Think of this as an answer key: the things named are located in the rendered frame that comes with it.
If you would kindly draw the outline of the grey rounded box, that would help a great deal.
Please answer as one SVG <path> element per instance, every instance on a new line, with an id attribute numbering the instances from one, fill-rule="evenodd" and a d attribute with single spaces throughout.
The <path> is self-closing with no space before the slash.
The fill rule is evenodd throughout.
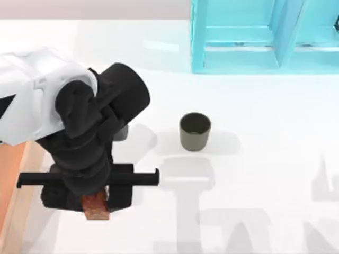
<path id="1" fill-rule="evenodd" d="M 123 128 L 121 128 L 115 135 L 113 138 L 114 142 L 120 142 L 120 141 L 124 141 L 127 139 L 128 137 L 128 133 L 129 133 L 129 126 L 126 125 Z"/>

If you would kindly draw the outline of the shallow salmon-coloured box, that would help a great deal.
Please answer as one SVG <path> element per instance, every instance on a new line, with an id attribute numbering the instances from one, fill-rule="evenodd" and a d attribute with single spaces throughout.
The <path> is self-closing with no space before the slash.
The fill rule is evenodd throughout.
<path id="1" fill-rule="evenodd" d="M 43 156 L 35 142 L 0 145 L 0 254 L 20 254 L 33 189 L 16 184 L 20 173 L 40 171 Z"/>

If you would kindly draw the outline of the brown bread piece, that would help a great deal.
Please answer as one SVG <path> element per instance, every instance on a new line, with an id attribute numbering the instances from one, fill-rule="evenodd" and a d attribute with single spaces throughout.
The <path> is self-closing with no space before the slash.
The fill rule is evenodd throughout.
<path id="1" fill-rule="evenodd" d="M 91 195 L 80 197 L 83 213 L 87 220 L 109 220 L 108 193 L 106 187 Z"/>

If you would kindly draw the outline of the olive grey cup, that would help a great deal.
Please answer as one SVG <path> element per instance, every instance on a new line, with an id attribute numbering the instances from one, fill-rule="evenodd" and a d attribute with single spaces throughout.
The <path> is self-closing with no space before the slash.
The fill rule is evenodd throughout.
<path id="1" fill-rule="evenodd" d="M 198 152 L 205 148 L 211 130 L 210 119 L 199 112 L 190 112 L 179 121 L 181 146 L 190 152 Z"/>

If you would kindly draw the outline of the light blue rack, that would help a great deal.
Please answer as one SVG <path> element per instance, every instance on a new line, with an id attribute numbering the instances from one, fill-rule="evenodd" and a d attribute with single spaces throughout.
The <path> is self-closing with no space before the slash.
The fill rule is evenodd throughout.
<path id="1" fill-rule="evenodd" d="M 339 0 L 191 0 L 196 74 L 339 74 Z"/>

